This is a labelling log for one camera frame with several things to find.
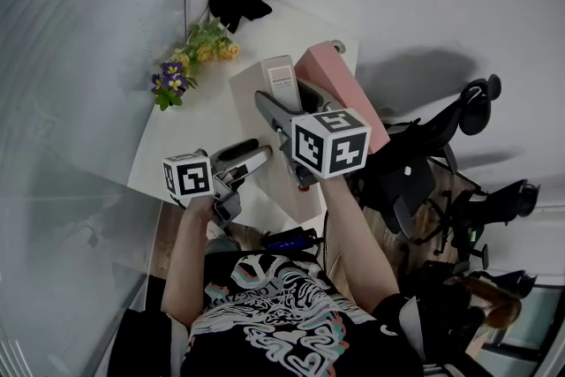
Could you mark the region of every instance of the forearm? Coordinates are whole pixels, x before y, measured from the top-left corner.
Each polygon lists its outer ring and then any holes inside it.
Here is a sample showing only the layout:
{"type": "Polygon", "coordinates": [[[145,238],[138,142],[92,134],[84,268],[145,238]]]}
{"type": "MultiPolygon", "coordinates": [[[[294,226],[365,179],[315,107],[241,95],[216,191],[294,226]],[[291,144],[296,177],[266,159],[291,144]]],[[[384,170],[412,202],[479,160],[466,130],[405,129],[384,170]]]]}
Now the forearm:
{"type": "Polygon", "coordinates": [[[322,180],[320,186],[351,293],[370,313],[384,298],[398,292],[392,267],[343,177],[322,180]]]}
{"type": "Polygon", "coordinates": [[[207,220],[199,212],[185,211],[162,297],[162,311],[187,327],[202,312],[206,227],[207,220]]]}

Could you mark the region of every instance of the wooden floor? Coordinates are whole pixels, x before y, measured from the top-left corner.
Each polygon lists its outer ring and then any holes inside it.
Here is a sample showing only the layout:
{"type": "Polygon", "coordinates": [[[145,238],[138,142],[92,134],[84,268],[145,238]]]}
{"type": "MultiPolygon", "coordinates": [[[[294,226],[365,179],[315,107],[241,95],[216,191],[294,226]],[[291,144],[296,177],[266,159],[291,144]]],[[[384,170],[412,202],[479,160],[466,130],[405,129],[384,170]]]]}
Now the wooden floor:
{"type": "MultiPolygon", "coordinates": [[[[473,185],[460,177],[452,175],[449,171],[442,167],[430,163],[433,174],[435,176],[436,187],[432,193],[432,198],[440,207],[445,207],[445,198],[441,194],[450,190],[455,198],[463,190],[473,189],[473,185]]],[[[169,203],[163,203],[159,224],[155,236],[153,256],[151,259],[151,275],[160,278],[166,278],[169,271],[170,255],[172,253],[173,245],[177,237],[178,224],[183,214],[180,207],[173,206],[169,203]]],[[[434,256],[435,250],[441,241],[441,234],[432,239],[427,244],[415,246],[410,243],[402,234],[394,235],[385,226],[380,214],[372,211],[371,209],[364,210],[365,218],[369,223],[369,227],[379,242],[380,247],[387,255],[387,258],[398,275],[399,267],[403,261],[404,253],[401,251],[401,246],[407,244],[410,248],[410,260],[408,263],[408,270],[421,266],[426,260],[447,260],[450,262],[456,261],[456,251],[448,244],[445,253],[440,256],[434,256]]],[[[424,205],[416,213],[416,238],[422,238],[427,233],[431,232],[438,225],[439,219],[434,211],[427,205],[424,205]]],[[[247,228],[243,225],[234,225],[230,228],[233,236],[242,245],[244,250],[253,250],[259,247],[261,234],[257,230],[247,228]]],[[[340,292],[349,297],[349,288],[345,281],[343,266],[338,259],[339,249],[335,241],[335,236],[332,233],[331,222],[328,223],[328,231],[326,235],[327,241],[327,272],[334,282],[335,286],[340,292]]]]}

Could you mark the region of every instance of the flower bouquet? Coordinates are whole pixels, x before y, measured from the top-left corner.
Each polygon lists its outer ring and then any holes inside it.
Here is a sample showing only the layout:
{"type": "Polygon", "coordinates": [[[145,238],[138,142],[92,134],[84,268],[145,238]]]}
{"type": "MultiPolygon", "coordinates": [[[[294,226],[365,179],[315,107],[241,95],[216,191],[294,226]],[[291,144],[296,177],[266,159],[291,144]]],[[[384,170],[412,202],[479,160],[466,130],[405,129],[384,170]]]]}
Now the flower bouquet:
{"type": "Polygon", "coordinates": [[[151,80],[155,104],[161,110],[172,105],[183,105],[182,95],[189,88],[196,88],[196,76],[206,62],[232,60],[239,57],[239,46],[220,28],[220,20],[205,21],[190,27],[188,42],[175,49],[172,56],[161,64],[161,72],[151,80]]]}

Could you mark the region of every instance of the brown hair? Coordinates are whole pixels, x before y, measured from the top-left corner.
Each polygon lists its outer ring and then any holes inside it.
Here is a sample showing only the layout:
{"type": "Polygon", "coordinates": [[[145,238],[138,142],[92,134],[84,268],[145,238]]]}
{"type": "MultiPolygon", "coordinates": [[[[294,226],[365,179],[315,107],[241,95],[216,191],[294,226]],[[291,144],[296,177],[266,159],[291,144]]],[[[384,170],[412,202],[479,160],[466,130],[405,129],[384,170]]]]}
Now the brown hair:
{"type": "Polygon", "coordinates": [[[491,305],[491,311],[485,318],[485,324],[488,327],[508,328],[518,319],[522,311],[522,303],[505,290],[469,276],[459,278],[458,282],[465,286],[472,295],[482,298],[491,305]]]}

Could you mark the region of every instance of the hand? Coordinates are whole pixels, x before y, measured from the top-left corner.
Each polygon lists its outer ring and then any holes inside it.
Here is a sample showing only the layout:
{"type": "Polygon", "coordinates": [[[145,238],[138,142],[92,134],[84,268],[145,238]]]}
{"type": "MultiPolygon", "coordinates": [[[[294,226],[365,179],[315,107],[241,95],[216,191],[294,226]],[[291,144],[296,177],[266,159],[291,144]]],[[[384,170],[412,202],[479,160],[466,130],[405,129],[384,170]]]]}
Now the hand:
{"type": "Polygon", "coordinates": [[[214,203],[215,198],[211,195],[193,198],[186,208],[185,215],[196,215],[202,222],[208,223],[214,218],[214,203]]]}

